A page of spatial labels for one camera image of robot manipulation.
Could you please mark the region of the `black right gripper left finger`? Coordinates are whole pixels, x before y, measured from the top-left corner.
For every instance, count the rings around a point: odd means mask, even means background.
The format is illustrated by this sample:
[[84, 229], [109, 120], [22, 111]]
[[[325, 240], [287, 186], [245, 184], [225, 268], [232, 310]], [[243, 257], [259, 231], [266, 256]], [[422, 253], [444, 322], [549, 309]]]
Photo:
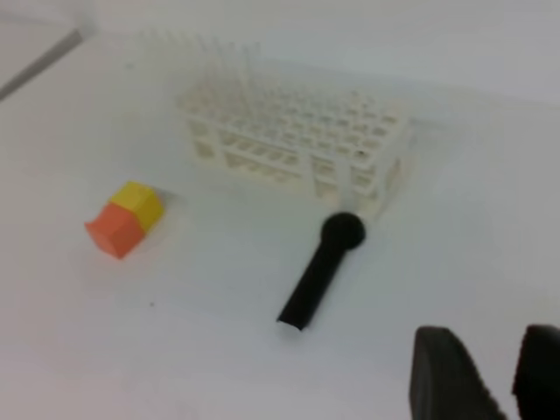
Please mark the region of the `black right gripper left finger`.
[[417, 420], [504, 419], [463, 342], [450, 329], [416, 330], [409, 382]]

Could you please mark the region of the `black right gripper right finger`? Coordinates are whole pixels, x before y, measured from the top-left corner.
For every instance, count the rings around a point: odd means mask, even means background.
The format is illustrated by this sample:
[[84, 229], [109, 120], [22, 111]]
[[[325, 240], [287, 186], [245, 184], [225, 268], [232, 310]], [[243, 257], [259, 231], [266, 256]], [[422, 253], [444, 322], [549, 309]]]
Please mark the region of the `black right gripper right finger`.
[[512, 393], [521, 419], [559, 418], [559, 329], [529, 325], [521, 343]]

